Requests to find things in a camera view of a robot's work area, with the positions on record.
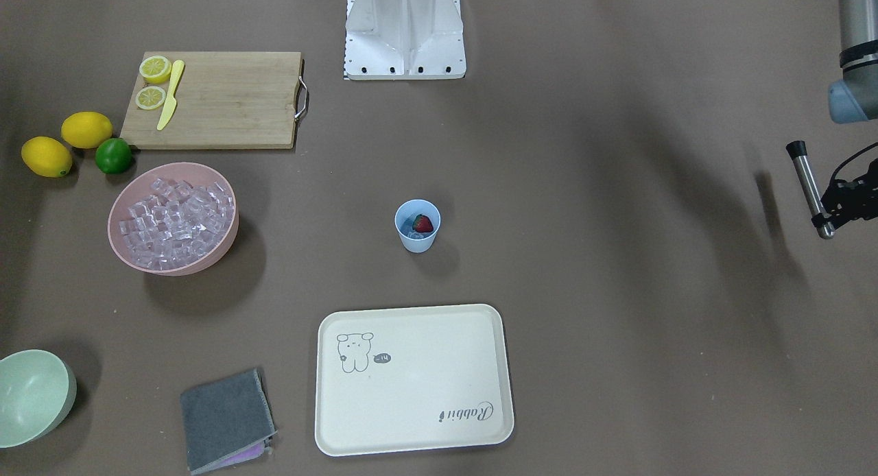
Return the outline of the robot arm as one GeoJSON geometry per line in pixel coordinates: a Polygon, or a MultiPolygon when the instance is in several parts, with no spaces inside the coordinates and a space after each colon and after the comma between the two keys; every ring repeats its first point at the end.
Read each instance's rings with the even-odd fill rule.
{"type": "MultiPolygon", "coordinates": [[[[837,125],[876,119],[876,0],[838,0],[841,51],[838,66],[842,78],[828,89],[830,118],[837,125]]],[[[865,175],[850,181],[838,177],[848,163],[870,150],[872,144],[852,155],[835,169],[821,203],[825,212],[812,217],[822,238],[853,220],[876,217],[876,161],[865,175]]]]}

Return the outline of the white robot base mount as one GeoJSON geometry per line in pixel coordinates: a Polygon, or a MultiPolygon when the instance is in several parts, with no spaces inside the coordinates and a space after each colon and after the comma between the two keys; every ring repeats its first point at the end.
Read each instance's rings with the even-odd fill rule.
{"type": "Polygon", "coordinates": [[[461,0],[346,0],[347,80],[466,75],[461,0]]]}

